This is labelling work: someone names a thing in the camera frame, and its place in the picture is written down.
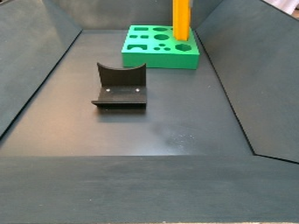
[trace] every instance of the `circular hole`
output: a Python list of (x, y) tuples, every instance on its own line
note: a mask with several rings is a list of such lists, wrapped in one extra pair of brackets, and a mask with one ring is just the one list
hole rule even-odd
[(166, 40), (169, 37), (164, 34), (157, 34), (153, 36), (154, 39), (158, 39), (158, 40)]
[(154, 30), (156, 32), (165, 32), (165, 31), (166, 31), (166, 29), (162, 28), (162, 27), (154, 27), (153, 30)]

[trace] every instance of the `black holder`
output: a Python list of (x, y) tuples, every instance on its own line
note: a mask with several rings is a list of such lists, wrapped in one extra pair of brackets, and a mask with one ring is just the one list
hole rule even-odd
[(114, 69), (97, 63), (101, 83), (97, 106), (145, 106), (145, 64), (128, 69)]

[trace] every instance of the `dark gray surface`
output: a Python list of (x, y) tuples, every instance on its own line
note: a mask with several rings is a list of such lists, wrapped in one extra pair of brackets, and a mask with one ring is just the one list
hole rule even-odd
[(299, 162), (299, 21), (228, 0), (197, 33), (255, 153)]
[(222, 0), (192, 0), (190, 28), (194, 29), (201, 24), (208, 15), (217, 8)]
[(0, 136), (78, 33), (48, 0), (0, 6)]
[[(52, 0), (82, 29), (126, 30), (129, 25), (169, 25), (172, 0)], [(221, 0), (193, 0), (190, 27), (210, 14)]]
[(261, 157), (1, 157), (1, 223), (299, 221), (299, 166)]
[(146, 69), (146, 109), (100, 110), (97, 62), (121, 67), (125, 31), (84, 31), (0, 156), (251, 155), (206, 55), (197, 70)]

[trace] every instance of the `green block with holes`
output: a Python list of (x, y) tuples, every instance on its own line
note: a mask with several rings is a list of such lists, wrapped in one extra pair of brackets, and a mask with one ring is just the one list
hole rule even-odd
[(173, 28), (160, 25), (130, 25), (121, 50), (124, 67), (196, 69), (200, 52), (189, 30), (186, 41), (173, 38)]

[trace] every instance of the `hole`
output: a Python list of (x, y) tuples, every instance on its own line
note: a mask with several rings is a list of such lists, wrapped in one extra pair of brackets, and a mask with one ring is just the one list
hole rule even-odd
[(126, 50), (132, 50), (133, 48), (141, 48), (141, 50), (146, 50), (146, 45), (128, 45)]
[(166, 31), (166, 29), (162, 28), (162, 27), (154, 27), (153, 30), (154, 30), (156, 32), (165, 32), (165, 31)]
[(164, 34), (157, 34), (153, 36), (154, 39), (158, 39), (158, 40), (166, 40), (169, 37)]
[(146, 27), (136, 27), (134, 31), (136, 32), (145, 32), (145, 31), (148, 31), (148, 28)]
[(192, 49), (192, 47), (189, 45), (180, 44), (174, 46), (174, 49), (182, 52), (188, 52)]

